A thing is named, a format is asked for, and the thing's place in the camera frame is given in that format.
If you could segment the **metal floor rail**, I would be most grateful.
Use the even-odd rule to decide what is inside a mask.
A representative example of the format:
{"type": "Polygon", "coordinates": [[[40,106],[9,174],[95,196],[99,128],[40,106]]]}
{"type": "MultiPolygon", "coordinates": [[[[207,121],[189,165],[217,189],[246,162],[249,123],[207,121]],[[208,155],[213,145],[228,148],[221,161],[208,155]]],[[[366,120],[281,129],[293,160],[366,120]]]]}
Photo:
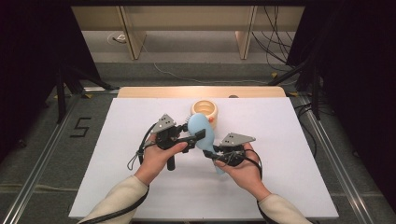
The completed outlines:
{"type": "Polygon", "coordinates": [[[350,178],[321,121],[317,119],[311,109],[308,110],[307,115],[357,220],[360,224],[374,224],[365,201],[350,178]]]}
{"type": "Polygon", "coordinates": [[[0,224],[18,224],[21,215],[23,214],[34,193],[39,179],[43,175],[50,158],[54,153],[62,134],[64,133],[64,128],[67,125],[67,122],[69,121],[69,118],[73,113],[73,110],[76,107],[80,97],[80,94],[71,96],[69,103],[67,104],[69,108],[65,111],[64,116],[54,126],[51,136],[48,138],[46,145],[43,147],[40,156],[35,161],[35,166],[32,168],[26,180],[21,184],[15,200],[10,205],[6,216],[0,221],[0,224]]]}

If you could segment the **cream wooden cup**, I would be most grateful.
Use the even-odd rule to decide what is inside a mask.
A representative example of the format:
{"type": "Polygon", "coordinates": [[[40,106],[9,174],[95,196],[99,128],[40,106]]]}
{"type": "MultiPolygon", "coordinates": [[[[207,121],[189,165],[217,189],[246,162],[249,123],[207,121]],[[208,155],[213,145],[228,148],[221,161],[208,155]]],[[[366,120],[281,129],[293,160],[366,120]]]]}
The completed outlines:
{"type": "Polygon", "coordinates": [[[191,106],[191,114],[201,113],[204,114],[211,125],[212,129],[215,130],[218,122],[219,109],[217,105],[210,100],[199,100],[191,106]]]}

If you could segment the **white board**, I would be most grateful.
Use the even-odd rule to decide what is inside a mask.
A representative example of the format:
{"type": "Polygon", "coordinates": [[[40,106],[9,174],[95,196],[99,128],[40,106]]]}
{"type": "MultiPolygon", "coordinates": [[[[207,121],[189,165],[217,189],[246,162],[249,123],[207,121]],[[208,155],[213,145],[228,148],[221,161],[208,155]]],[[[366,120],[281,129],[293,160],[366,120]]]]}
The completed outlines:
{"type": "MultiPolygon", "coordinates": [[[[145,133],[163,114],[185,122],[192,98],[116,98],[112,101],[91,161],[71,208],[71,218],[85,217],[122,179],[145,133]]],[[[264,185],[293,203],[306,217],[336,218],[322,175],[305,140],[290,100],[217,98],[216,139],[228,133],[255,137],[264,185]]],[[[137,220],[258,220],[256,200],[196,148],[176,156],[176,168],[152,182],[137,220]]]]}

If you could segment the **person's left hand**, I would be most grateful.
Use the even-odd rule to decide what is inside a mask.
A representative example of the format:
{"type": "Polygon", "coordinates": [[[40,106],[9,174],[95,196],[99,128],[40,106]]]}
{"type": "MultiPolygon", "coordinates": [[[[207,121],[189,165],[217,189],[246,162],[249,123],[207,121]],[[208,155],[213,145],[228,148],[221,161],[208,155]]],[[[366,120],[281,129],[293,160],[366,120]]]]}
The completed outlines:
{"type": "Polygon", "coordinates": [[[134,175],[146,186],[161,172],[167,161],[187,146],[181,142],[168,149],[161,149],[157,145],[149,146],[144,151],[144,159],[134,175]]]}

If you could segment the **black metal stand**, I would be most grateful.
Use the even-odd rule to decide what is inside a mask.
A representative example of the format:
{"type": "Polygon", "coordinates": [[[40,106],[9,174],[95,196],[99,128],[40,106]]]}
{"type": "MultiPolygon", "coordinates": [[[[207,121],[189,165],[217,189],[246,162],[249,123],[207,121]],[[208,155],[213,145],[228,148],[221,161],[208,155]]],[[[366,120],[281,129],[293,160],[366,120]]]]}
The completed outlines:
{"type": "Polygon", "coordinates": [[[84,92],[84,88],[80,83],[81,79],[88,79],[91,83],[96,84],[98,87],[102,87],[107,91],[115,91],[119,89],[119,87],[110,85],[99,77],[94,77],[85,73],[79,68],[70,65],[61,65],[56,75],[58,123],[60,123],[66,115],[64,86],[66,86],[73,94],[82,94],[84,92]]]}
{"type": "Polygon", "coordinates": [[[296,74],[300,74],[295,85],[296,90],[306,91],[308,87],[311,88],[311,108],[315,118],[320,120],[318,112],[319,78],[317,63],[313,57],[309,56],[306,60],[292,68],[290,71],[286,72],[284,75],[276,77],[268,83],[268,86],[276,86],[296,74]]]}

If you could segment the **person's right hand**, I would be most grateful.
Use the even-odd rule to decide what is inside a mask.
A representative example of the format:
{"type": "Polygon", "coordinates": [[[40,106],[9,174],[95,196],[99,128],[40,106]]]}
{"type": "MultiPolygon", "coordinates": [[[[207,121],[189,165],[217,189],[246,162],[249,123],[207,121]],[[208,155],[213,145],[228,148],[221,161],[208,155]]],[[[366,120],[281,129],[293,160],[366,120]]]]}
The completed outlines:
{"type": "Polygon", "coordinates": [[[232,167],[222,161],[215,164],[242,189],[249,192],[258,202],[271,194],[271,191],[262,183],[260,160],[250,143],[244,144],[247,159],[232,167]]]}

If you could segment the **dark curtain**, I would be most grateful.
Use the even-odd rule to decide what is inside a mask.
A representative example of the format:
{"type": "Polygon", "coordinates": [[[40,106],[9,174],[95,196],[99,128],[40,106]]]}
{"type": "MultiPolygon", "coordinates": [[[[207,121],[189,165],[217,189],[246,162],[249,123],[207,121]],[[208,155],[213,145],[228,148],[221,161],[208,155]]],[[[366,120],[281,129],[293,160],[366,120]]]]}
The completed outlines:
{"type": "Polygon", "coordinates": [[[396,0],[297,0],[290,62],[314,54],[332,108],[396,213],[396,0]]]}
{"type": "Polygon", "coordinates": [[[100,76],[73,10],[55,0],[0,0],[0,162],[57,84],[100,76]]]}

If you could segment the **beige desk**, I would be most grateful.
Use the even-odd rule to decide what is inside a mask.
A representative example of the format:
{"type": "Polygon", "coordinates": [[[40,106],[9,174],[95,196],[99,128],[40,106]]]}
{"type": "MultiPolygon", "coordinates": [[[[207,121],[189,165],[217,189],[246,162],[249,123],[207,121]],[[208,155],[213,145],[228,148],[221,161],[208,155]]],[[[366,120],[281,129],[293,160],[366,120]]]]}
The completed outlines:
{"type": "Polygon", "coordinates": [[[136,60],[148,31],[233,31],[240,58],[248,57],[253,31],[295,32],[303,7],[73,7],[82,31],[122,31],[136,60]]]}

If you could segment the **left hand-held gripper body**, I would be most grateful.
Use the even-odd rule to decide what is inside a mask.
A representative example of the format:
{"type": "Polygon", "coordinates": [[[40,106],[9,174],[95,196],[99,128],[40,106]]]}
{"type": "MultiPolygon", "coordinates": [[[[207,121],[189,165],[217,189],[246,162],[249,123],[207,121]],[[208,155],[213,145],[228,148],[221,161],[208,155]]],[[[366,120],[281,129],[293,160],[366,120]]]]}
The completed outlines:
{"type": "Polygon", "coordinates": [[[155,143],[163,150],[173,147],[180,134],[177,134],[177,123],[167,114],[164,114],[154,124],[151,133],[156,134],[155,143]]]}

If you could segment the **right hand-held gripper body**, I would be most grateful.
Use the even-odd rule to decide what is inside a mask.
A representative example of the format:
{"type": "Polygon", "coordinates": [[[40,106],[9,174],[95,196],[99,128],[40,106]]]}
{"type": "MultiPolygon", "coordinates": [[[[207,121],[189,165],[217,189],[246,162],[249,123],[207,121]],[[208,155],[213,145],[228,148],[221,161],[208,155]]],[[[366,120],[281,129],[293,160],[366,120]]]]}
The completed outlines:
{"type": "Polygon", "coordinates": [[[244,144],[255,140],[252,136],[228,133],[219,144],[219,160],[230,166],[239,165],[246,157],[244,144]]]}

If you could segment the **round floor outlet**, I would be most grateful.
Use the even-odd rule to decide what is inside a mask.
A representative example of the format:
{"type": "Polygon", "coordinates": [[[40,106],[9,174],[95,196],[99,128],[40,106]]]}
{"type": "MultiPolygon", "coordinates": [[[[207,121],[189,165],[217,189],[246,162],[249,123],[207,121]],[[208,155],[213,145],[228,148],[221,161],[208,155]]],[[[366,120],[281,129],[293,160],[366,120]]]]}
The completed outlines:
{"type": "Polygon", "coordinates": [[[107,37],[106,40],[110,45],[123,45],[126,43],[126,37],[123,32],[113,32],[107,37]]]}

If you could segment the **wooden table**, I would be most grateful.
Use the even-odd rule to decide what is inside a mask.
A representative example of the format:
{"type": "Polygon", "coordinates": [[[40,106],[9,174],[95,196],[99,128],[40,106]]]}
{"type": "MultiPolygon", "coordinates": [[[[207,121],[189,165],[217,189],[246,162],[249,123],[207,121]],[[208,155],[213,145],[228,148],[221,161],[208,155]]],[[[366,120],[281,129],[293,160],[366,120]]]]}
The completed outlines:
{"type": "Polygon", "coordinates": [[[265,98],[285,97],[277,86],[123,87],[118,98],[265,98]]]}

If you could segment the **light blue hairbrush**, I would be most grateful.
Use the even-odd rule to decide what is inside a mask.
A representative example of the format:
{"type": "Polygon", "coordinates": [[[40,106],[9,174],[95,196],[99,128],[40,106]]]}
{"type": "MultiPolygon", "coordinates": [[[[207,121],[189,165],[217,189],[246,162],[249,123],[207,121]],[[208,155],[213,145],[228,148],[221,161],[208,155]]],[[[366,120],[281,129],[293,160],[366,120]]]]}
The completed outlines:
{"type": "Polygon", "coordinates": [[[202,113],[196,113],[190,116],[188,120],[188,132],[190,135],[197,135],[201,130],[205,130],[205,137],[198,140],[196,146],[204,153],[214,154],[214,131],[207,119],[202,113]]]}

